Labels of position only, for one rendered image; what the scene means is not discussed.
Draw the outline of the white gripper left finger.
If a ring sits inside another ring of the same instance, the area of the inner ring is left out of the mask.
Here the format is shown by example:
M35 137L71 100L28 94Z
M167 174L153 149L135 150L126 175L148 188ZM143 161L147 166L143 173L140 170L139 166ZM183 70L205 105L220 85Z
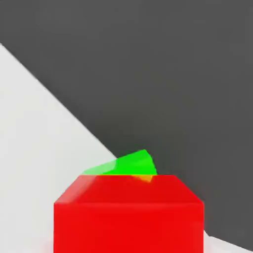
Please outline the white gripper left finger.
M53 237L43 239L36 243L29 243L23 253L54 253L53 252Z

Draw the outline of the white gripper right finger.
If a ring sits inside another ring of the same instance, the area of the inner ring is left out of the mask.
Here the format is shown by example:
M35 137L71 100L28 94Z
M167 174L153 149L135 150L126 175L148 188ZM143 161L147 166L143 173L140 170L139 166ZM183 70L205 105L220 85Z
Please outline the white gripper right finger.
M204 231L204 253L253 253L237 245L209 236Z

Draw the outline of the small red cube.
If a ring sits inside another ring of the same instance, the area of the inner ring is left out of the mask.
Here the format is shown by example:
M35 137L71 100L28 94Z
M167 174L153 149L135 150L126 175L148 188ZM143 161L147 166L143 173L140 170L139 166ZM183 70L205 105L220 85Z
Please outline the small red cube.
M204 204L173 175L81 175L54 203L53 253L204 253Z

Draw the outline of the small green cube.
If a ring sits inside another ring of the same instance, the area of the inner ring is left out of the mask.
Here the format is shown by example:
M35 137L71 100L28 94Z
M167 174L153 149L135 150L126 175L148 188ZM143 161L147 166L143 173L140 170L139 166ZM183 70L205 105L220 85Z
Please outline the small green cube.
M113 161L89 168L84 175L157 175L155 164L146 150L140 150Z

